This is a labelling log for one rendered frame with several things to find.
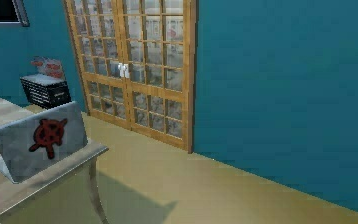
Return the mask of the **red and white paper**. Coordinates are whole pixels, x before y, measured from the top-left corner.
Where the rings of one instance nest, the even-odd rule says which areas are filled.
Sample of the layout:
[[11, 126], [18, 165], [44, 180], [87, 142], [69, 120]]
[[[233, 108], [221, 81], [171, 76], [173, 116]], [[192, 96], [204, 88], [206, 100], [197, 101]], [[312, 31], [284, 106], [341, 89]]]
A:
[[65, 79], [62, 63], [60, 60], [36, 56], [31, 61], [40, 74], [44, 74], [54, 78]]

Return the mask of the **grey laptop with red emblem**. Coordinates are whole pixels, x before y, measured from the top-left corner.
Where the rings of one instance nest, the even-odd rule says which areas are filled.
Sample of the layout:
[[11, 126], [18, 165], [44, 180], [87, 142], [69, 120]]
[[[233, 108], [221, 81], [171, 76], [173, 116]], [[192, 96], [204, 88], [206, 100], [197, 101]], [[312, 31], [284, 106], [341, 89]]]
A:
[[21, 183], [88, 144], [77, 102], [0, 126], [0, 172]]

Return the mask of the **wooden glazed double door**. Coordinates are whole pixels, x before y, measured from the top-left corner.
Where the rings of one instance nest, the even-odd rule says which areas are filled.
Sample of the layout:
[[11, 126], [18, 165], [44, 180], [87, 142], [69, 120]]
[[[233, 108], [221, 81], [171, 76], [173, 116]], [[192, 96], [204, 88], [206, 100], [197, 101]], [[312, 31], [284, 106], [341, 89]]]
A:
[[62, 2], [87, 113], [191, 152], [197, 0]]

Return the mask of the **black slatted bin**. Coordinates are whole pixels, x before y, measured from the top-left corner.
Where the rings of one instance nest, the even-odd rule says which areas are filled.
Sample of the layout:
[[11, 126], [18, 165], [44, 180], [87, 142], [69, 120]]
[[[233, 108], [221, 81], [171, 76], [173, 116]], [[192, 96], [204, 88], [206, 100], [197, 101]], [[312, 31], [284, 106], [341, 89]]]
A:
[[27, 100], [44, 109], [54, 108], [71, 102], [67, 82], [43, 74], [20, 78]]

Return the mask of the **pale wooden table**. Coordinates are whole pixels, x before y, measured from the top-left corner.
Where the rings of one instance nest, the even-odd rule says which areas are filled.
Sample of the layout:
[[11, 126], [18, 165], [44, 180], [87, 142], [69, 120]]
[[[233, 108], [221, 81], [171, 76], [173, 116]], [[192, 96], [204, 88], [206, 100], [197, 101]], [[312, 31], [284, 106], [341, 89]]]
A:
[[[0, 98], [0, 126], [34, 114], [37, 113]], [[21, 183], [12, 183], [0, 172], [0, 224], [14, 208], [50, 190], [84, 167], [88, 169], [87, 185], [92, 206], [101, 224], [109, 224], [100, 200], [96, 178], [97, 158], [107, 150], [106, 146], [88, 138], [88, 144], [84, 148]]]

